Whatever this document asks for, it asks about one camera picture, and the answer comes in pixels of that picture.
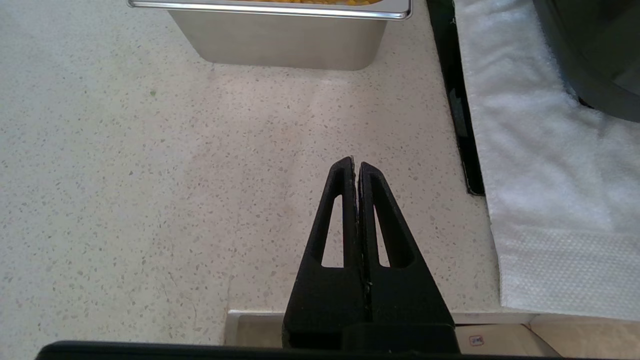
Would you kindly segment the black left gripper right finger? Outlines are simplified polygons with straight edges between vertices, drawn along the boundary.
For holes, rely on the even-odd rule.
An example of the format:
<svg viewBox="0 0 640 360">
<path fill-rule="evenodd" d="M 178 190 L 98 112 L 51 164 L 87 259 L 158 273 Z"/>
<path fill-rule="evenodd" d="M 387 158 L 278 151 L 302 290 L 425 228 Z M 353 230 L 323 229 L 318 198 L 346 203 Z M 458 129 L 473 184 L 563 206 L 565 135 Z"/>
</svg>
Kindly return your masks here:
<svg viewBox="0 0 640 360">
<path fill-rule="evenodd" d="M 363 162 L 358 180 L 358 241 L 365 319 L 342 332 L 352 352 L 457 352 L 455 322 L 393 192 Z"/>
</svg>

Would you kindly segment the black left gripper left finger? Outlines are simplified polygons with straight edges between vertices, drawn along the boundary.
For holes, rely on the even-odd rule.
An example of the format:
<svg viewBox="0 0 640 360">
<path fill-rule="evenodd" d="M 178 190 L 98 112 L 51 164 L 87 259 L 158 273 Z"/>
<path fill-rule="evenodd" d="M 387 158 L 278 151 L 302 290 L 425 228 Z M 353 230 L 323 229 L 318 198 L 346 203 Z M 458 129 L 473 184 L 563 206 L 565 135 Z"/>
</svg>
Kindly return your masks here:
<svg viewBox="0 0 640 360">
<path fill-rule="evenodd" d="M 343 266 L 322 264 L 336 198 L 342 198 Z M 282 324 L 286 349 L 355 349 L 354 331 L 367 319 L 358 235 L 354 160 L 332 164 L 301 258 Z"/>
</svg>

